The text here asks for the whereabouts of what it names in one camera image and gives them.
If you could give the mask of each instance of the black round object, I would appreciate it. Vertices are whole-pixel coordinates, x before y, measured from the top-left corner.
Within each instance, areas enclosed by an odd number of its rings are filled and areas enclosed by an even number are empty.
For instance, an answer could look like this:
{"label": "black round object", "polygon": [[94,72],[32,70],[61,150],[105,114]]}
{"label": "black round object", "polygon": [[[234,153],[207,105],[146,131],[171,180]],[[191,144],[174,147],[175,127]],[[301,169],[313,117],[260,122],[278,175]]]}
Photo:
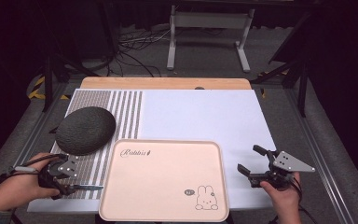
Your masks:
{"label": "black round object", "polygon": [[103,147],[115,130],[116,120],[109,111],[90,106],[66,116],[58,127],[55,137],[62,151],[84,156]]}

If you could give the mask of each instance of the human hand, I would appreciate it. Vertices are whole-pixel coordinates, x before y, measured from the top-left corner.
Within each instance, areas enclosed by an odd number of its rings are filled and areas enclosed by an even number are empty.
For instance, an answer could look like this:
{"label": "human hand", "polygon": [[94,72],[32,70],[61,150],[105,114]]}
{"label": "human hand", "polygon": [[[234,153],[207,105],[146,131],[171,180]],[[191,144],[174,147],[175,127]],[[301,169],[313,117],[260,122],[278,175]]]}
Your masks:
{"label": "human hand", "polygon": [[[50,153],[39,153],[31,158],[31,161],[51,155]],[[51,158],[36,162],[29,165],[37,171],[41,171],[50,161],[56,160]],[[2,184],[0,184],[0,211],[6,211],[12,208],[24,205],[34,199],[47,198],[58,195],[57,189],[44,189],[39,187],[37,175],[14,175]]]}
{"label": "human hand", "polygon": [[[299,172],[294,172],[294,177],[299,184]],[[298,204],[300,197],[293,186],[290,186],[288,189],[285,190],[275,189],[267,181],[261,182],[260,186],[271,198],[272,204],[278,214],[278,218],[281,224],[301,223],[300,215],[298,212]]]}

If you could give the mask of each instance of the bunny ear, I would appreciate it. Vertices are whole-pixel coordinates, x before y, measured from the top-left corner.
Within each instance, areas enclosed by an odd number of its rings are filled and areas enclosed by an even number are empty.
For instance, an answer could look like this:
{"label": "bunny ear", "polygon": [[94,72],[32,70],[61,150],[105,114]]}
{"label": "bunny ear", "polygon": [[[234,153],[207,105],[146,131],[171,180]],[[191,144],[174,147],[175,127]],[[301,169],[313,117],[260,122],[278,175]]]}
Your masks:
{"label": "bunny ear", "polygon": [[213,188],[211,186],[207,186],[205,189],[206,194],[212,194],[213,193]]}
{"label": "bunny ear", "polygon": [[199,194],[205,194],[206,189],[203,186],[199,186]]}

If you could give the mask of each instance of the cartoon bunny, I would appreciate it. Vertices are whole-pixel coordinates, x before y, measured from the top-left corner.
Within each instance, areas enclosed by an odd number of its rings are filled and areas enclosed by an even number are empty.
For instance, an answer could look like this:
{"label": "cartoon bunny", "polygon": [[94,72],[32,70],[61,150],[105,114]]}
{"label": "cartoon bunny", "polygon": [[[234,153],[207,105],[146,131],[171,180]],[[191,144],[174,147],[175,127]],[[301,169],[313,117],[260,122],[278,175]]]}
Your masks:
{"label": "cartoon bunny", "polygon": [[196,209],[216,210],[217,208],[217,200],[214,197],[213,188],[211,186],[199,186]]}

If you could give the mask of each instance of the beige tray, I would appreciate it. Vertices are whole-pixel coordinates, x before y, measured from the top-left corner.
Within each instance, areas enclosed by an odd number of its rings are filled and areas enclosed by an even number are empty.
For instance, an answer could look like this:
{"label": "beige tray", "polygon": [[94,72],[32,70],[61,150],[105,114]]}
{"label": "beige tray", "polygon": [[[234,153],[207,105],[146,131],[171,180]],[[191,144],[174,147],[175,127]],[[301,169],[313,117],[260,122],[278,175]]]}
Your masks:
{"label": "beige tray", "polygon": [[107,221],[223,221],[228,202],[214,142],[119,140],[100,216]]}

